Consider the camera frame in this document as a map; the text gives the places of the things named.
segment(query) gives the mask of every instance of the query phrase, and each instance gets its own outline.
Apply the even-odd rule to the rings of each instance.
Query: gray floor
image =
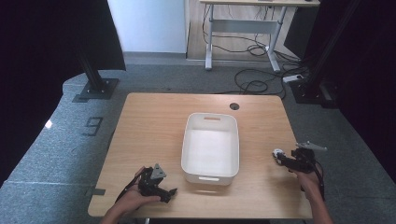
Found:
[[[125,59],[126,72],[101,71],[102,77],[120,80],[111,100],[72,103],[87,78],[81,74],[64,83],[64,96],[50,119],[52,126],[42,130],[0,189],[0,223],[99,222],[87,209],[129,92],[238,91],[233,76],[242,68],[271,72],[267,63],[238,62],[216,62],[206,72],[202,61],[166,54],[129,54]],[[269,77],[252,74],[244,81]],[[277,78],[268,84],[269,91],[280,90]],[[297,105],[288,86],[286,92],[283,103],[297,141],[329,149],[317,157],[325,169],[326,202],[335,223],[396,223],[395,184],[340,111]],[[99,118],[102,122],[94,134],[92,125]],[[274,219],[271,223],[303,221]]]

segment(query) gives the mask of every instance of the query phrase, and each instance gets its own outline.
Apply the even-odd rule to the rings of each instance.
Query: human arm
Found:
[[[319,181],[315,172],[306,174],[303,172],[292,171],[297,175],[301,187],[305,192],[305,197],[311,205],[312,218],[315,224],[333,224],[329,211],[319,190]]]
[[[145,167],[142,167],[135,176],[140,175]],[[160,196],[142,196],[137,187],[137,183],[110,208],[101,220],[101,224],[116,224],[126,213],[133,212],[140,206],[147,203],[159,202]]]

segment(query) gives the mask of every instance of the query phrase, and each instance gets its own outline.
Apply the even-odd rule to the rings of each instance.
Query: table leg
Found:
[[[210,5],[209,7],[209,40],[206,44],[206,58],[205,58],[205,69],[211,70],[212,69],[212,32],[213,32],[213,8],[215,5]]]
[[[276,45],[277,38],[279,37],[280,28],[282,28],[283,19],[285,18],[285,14],[286,14],[286,9],[287,9],[287,7],[282,7],[282,10],[280,11],[279,19],[277,20],[274,36],[271,39],[270,45],[268,47],[266,47],[268,58],[270,59],[270,62],[271,62],[271,65],[273,66],[274,71],[277,73],[280,72],[280,69],[279,69],[279,65],[277,64],[277,61],[276,61],[276,56],[274,54],[274,48]]]

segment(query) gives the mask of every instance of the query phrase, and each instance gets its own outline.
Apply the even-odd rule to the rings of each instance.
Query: wooden table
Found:
[[[239,104],[232,110],[230,104]],[[239,173],[229,186],[192,184],[181,168],[188,116],[195,112],[228,114],[239,131]],[[295,138],[277,96],[131,93],[93,195],[89,214],[102,217],[141,166],[159,163],[167,177],[163,189],[178,188],[170,203],[152,203],[134,217],[311,218],[310,206],[294,174],[278,166],[274,148],[287,154]]]
[[[200,0],[203,4],[210,5],[209,11],[209,31],[206,45],[205,69],[212,69],[212,33],[245,33],[245,34],[268,34],[272,35],[271,42],[265,48],[268,58],[275,72],[280,72],[276,61],[274,48],[283,19],[285,18],[287,7],[318,7],[319,0]],[[236,6],[272,6],[282,7],[280,15],[276,21],[241,21],[241,20],[218,20],[214,18],[215,5],[236,5]]]

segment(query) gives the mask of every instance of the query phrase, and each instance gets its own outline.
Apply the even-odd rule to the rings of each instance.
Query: basket handle cutout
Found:
[[[220,121],[221,120],[221,118],[213,118],[213,117],[204,117],[204,119],[214,120],[214,121]]]
[[[215,178],[215,177],[206,177],[206,176],[199,176],[198,177],[200,180],[209,180],[209,181],[219,181],[219,178]]]

